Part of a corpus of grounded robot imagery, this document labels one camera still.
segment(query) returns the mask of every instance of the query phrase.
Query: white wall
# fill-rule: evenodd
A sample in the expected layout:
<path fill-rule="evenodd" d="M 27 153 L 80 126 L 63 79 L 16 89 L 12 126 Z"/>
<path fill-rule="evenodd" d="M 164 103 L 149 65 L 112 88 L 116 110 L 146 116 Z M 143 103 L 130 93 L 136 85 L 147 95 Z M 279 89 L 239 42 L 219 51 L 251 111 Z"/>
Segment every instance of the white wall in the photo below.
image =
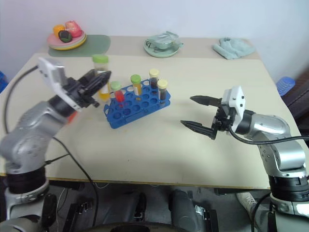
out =
<path fill-rule="evenodd" d="M 68 20 L 88 34 L 248 38 L 274 81 L 309 64 L 308 0 L 0 0 L 0 70 L 14 77 Z"/>

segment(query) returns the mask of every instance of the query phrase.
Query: plate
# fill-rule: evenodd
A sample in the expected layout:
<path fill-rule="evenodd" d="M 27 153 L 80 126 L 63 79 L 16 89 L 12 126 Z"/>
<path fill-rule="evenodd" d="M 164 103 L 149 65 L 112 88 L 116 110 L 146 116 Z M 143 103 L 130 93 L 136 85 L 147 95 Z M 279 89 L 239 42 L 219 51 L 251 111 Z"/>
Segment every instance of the plate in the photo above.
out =
<path fill-rule="evenodd" d="M 173 55 L 175 55 L 178 50 L 179 50 L 179 46 L 177 44 L 175 44 L 174 46 L 166 49 L 166 50 L 162 50 L 162 51 L 157 51 L 155 52 L 155 48 L 154 47 L 149 47 L 148 45 L 146 45 L 146 40 L 144 41 L 144 49 L 145 51 L 153 57 L 157 57 L 157 58 L 166 58 L 166 57 L 171 57 Z"/>
<path fill-rule="evenodd" d="M 66 46 L 66 47 L 49 46 L 49 47 L 54 49 L 54 50 L 59 50 L 59 51 L 71 50 L 71 49 L 77 48 L 80 45 L 82 45 L 83 43 L 85 43 L 86 39 L 87 39 L 87 36 L 85 35 L 85 38 L 82 41 L 80 41 L 79 43 L 76 43 L 76 44 L 74 44 L 72 46 Z"/>
<path fill-rule="evenodd" d="M 53 47 L 59 47 L 59 48 L 60 47 L 69 47 L 69 46 L 73 46 L 75 44 L 78 44 L 79 42 L 84 40 L 85 36 L 86 36 L 86 34 L 83 31 L 81 36 L 73 38 L 71 42 L 64 43 L 59 38 L 57 38 L 54 34 L 50 34 L 47 38 L 47 43 L 48 43 L 49 46 L 53 46 Z"/>

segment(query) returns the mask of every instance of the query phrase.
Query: light blue towel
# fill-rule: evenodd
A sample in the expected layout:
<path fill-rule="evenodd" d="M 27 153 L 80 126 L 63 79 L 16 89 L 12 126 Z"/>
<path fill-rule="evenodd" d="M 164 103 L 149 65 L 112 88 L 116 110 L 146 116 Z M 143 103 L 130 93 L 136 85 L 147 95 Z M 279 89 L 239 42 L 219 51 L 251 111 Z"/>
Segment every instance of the light blue towel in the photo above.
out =
<path fill-rule="evenodd" d="M 226 59 L 238 59 L 247 56 L 255 51 L 255 48 L 246 44 L 241 39 L 220 39 L 220 45 L 213 45 L 213 50 Z"/>

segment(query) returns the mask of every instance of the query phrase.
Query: table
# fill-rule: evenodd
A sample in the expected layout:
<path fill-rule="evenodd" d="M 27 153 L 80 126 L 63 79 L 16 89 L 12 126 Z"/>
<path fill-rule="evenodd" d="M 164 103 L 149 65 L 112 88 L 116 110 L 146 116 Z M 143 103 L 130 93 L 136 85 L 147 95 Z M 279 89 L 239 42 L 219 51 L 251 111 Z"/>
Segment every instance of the table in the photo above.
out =
<path fill-rule="evenodd" d="M 214 40 L 184 39 L 185 46 L 177 55 L 160 59 L 146 55 L 142 48 L 123 50 L 122 54 L 119 47 L 124 39 L 127 38 L 112 37 L 107 53 L 112 80 L 119 80 L 127 86 L 132 74 L 138 73 L 142 79 L 147 79 L 149 69 L 158 68 L 159 77 L 169 81 L 171 105 L 116 130 L 109 126 L 102 107 L 90 106 L 79 113 L 56 136 L 68 146 L 90 176 L 102 182 L 268 188 L 268 177 L 257 146 L 238 142 L 223 132 L 219 132 L 213 141 L 180 123 L 180 120 L 192 120 L 210 126 L 216 108 L 199 105 L 189 97 L 208 95 L 219 98 L 225 89 L 241 85 L 247 109 L 278 115 L 288 122 L 292 135 L 299 135 L 292 115 L 259 56 L 255 53 L 247 58 L 226 60 L 211 50 L 210 44 Z M 141 37 L 130 39 L 132 47 L 141 47 Z M 202 49 L 195 53 L 193 47 L 203 41 L 208 44 L 203 48 L 204 53 L 201 53 Z M 38 57 L 48 55 L 46 52 L 34 54 L 17 76 L 36 65 Z M 65 65 L 66 75 L 74 78 L 80 78 L 93 68 L 91 58 L 57 59 Z M 1 106 L 10 85 L 0 95 Z M 26 110 L 52 96 L 54 93 L 46 87 L 39 72 L 31 73 L 19 83 L 13 94 L 9 128 L 15 126 Z M 299 142 L 305 150 L 309 167 L 309 150 L 303 141 Z M 52 141 L 46 159 L 63 154 L 63 148 Z M 4 173 L 3 158 L 0 158 L 0 173 Z M 48 165 L 46 175 L 52 180 L 86 180 L 69 157 Z"/>

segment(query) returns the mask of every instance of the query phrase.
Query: green placemat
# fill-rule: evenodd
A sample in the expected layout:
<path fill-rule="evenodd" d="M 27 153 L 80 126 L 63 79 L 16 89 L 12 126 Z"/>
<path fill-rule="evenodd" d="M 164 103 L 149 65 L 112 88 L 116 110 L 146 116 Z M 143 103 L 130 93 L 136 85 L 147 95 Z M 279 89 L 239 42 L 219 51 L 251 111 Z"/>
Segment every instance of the green placemat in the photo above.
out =
<path fill-rule="evenodd" d="M 90 57 L 106 53 L 110 45 L 111 39 L 107 35 L 87 35 L 85 43 L 75 49 L 58 51 L 49 48 L 48 54 L 52 57 Z"/>

